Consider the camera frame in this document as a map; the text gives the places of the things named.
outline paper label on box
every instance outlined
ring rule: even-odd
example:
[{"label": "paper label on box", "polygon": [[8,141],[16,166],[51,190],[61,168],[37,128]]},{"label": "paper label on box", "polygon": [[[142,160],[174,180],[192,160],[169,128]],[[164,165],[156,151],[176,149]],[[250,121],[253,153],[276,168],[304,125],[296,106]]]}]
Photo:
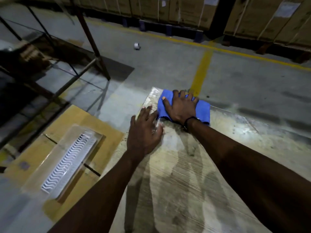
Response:
[{"label": "paper label on box", "polygon": [[204,0],[204,5],[217,6],[219,0]]},{"label": "paper label on box", "polygon": [[290,18],[297,10],[300,3],[282,2],[276,10],[275,17]]}]

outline folded blue cloth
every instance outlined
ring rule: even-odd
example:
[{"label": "folded blue cloth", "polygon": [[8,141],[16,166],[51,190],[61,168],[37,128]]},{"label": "folded blue cloth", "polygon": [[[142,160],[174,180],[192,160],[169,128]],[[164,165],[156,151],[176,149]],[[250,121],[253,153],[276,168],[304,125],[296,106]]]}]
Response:
[{"label": "folded blue cloth", "polygon": [[[166,99],[169,101],[169,103],[172,105],[173,102],[173,92],[169,90],[163,90],[160,99],[158,101],[158,117],[159,118],[166,118],[170,121],[172,119],[167,114],[162,97],[166,97]],[[199,100],[199,102],[196,104],[196,117],[201,120],[201,122],[205,124],[210,124],[210,107],[211,105],[207,103],[206,101]]]}]

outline concrete floor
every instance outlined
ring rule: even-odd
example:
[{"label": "concrete floor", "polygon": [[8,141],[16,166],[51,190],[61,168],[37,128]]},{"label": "concrete floor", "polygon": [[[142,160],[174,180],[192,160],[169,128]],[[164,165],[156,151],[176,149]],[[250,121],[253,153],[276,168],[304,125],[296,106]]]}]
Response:
[{"label": "concrete floor", "polygon": [[[83,42],[82,47],[91,50],[76,18],[73,18],[73,25],[62,13],[33,10],[51,35]],[[42,30],[21,5],[1,8],[0,15],[10,20],[8,23],[22,37],[33,29]],[[63,96],[122,132],[129,128],[130,117],[138,112],[151,87],[189,89],[207,50],[188,44],[189,39],[172,38],[183,40],[181,43],[163,39],[157,33],[141,33],[99,20],[88,19],[87,23],[101,55],[106,57],[112,80],[108,82],[90,70]],[[0,25],[0,32],[1,43],[17,42],[3,25]],[[141,50],[133,49],[135,42],[140,43]],[[213,43],[213,47],[256,55],[251,50],[218,43]],[[289,59],[275,55],[267,54],[264,58],[294,65]],[[311,63],[301,66],[311,67]],[[37,77],[37,82],[55,92],[72,77],[68,64],[58,62]],[[214,50],[199,96],[216,107],[311,137],[309,85],[311,71]]]}]

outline person's right arm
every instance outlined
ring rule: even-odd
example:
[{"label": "person's right arm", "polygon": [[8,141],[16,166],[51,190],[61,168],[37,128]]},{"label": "person's right arm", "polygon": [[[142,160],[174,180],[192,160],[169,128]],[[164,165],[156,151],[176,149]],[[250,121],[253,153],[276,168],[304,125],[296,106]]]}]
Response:
[{"label": "person's right arm", "polygon": [[[196,116],[198,99],[174,90],[173,105],[162,98],[173,121]],[[274,160],[232,140],[197,119],[188,130],[204,146],[220,173],[259,221],[272,232],[311,231],[311,182]]]}]

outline pallet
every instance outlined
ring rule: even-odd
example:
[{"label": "pallet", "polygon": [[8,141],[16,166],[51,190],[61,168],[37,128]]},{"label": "pallet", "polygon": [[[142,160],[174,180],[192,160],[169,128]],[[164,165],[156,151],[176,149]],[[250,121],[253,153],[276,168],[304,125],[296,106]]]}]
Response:
[{"label": "pallet", "polygon": [[236,37],[225,35],[222,43],[223,46],[237,46],[255,51],[257,54],[266,53],[289,58],[295,63],[301,64],[308,61],[311,57],[311,49],[308,47],[284,45],[273,42],[263,42],[248,37]]},{"label": "pallet", "polygon": [[[41,9],[63,12],[59,5],[56,3],[47,3],[37,0],[21,0],[19,3]],[[70,15],[75,15],[73,9],[70,6],[65,6],[65,8]],[[101,19],[103,22],[118,23],[125,28],[136,27],[139,28],[139,30],[142,32],[152,31],[163,33],[169,37],[178,36],[193,39],[195,43],[201,43],[203,41],[203,30],[168,23],[159,23],[153,20],[139,19],[136,17],[121,16],[83,7],[80,7],[80,10],[86,17]]]}]

